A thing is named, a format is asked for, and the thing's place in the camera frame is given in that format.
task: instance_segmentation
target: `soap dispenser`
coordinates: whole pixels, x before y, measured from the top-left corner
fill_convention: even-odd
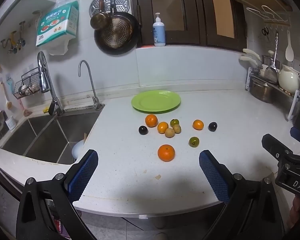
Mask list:
[[[154,38],[154,45],[156,47],[163,47],[166,45],[166,34],[164,23],[161,22],[159,17],[160,13],[155,14],[157,17],[155,19],[155,23],[153,24],[153,38]]]

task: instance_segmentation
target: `screw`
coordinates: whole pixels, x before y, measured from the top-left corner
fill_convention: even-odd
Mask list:
[[[271,179],[269,179],[269,178],[264,178],[264,181],[265,181],[266,184],[270,184],[271,183]]]
[[[61,179],[63,178],[63,174],[62,174],[62,173],[58,173],[58,174],[55,176],[55,178],[56,178],[57,180],[61,180]]]
[[[239,173],[236,173],[236,174],[234,174],[233,176],[234,176],[234,178],[235,178],[236,180],[241,180],[241,179],[242,179],[242,176],[241,176],[241,174],[239,174]]]
[[[27,184],[32,184],[32,182],[34,181],[34,179],[33,178],[29,178],[29,179],[27,179]]]

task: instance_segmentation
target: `kitchen sink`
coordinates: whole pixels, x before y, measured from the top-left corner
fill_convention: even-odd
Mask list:
[[[90,133],[101,111],[92,108],[28,118],[1,148],[36,160],[72,164],[73,146]]]

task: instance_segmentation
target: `black frying pan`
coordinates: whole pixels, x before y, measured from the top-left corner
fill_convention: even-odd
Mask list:
[[[109,26],[95,31],[94,39],[103,52],[111,55],[123,54],[137,44],[140,24],[133,15],[117,12],[114,0],[110,0],[110,9]]]

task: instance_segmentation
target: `chrome faucet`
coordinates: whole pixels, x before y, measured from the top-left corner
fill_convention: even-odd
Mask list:
[[[78,76],[79,77],[81,76],[81,65],[82,65],[83,62],[86,64],[86,66],[88,68],[88,72],[89,72],[90,82],[91,82],[91,86],[92,86],[92,90],[93,90],[93,95],[94,95],[94,97],[92,98],[93,99],[93,107],[94,107],[95,110],[99,110],[99,109],[102,108],[102,105],[100,104],[99,99],[98,99],[98,97],[96,95],[96,91],[94,90],[94,85],[93,85],[93,80],[92,80],[92,76],[91,76],[91,71],[90,71],[89,64],[85,60],[82,60],[79,63]]]
[[[38,53],[37,62],[38,62],[38,69],[39,69],[41,93],[46,93],[50,91],[52,96],[52,102],[49,107],[49,114],[54,115],[55,112],[57,112],[57,115],[61,115],[63,114],[64,110],[62,109],[59,98],[57,97],[56,92],[54,91],[51,77],[49,74],[47,60],[42,51]]]

